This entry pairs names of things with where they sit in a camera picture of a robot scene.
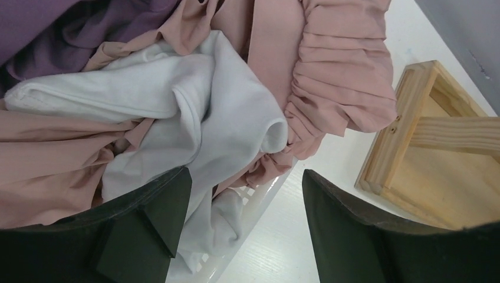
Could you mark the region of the white skirt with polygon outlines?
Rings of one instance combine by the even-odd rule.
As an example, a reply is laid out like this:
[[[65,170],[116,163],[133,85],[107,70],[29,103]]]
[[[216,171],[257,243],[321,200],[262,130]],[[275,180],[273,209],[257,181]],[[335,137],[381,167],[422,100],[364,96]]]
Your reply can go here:
[[[26,80],[5,102],[8,110],[115,124],[152,118],[139,148],[107,165],[101,195],[110,201],[185,165],[193,180],[185,223],[215,186],[258,153],[281,151],[288,137],[274,96],[221,31],[189,55],[159,41],[97,71]]]

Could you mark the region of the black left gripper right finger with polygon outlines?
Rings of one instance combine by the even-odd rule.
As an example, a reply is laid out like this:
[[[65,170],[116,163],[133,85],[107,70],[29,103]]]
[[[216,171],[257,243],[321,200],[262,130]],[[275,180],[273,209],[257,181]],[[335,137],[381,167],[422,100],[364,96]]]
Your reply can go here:
[[[307,169],[302,192],[321,282],[498,282],[499,223],[452,231],[411,221]]]

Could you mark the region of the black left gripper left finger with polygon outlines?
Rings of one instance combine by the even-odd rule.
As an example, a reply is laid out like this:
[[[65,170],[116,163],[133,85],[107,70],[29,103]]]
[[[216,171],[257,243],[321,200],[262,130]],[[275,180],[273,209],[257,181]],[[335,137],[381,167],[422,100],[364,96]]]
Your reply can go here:
[[[51,225],[1,230],[2,282],[165,282],[192,179],[174,168]]]

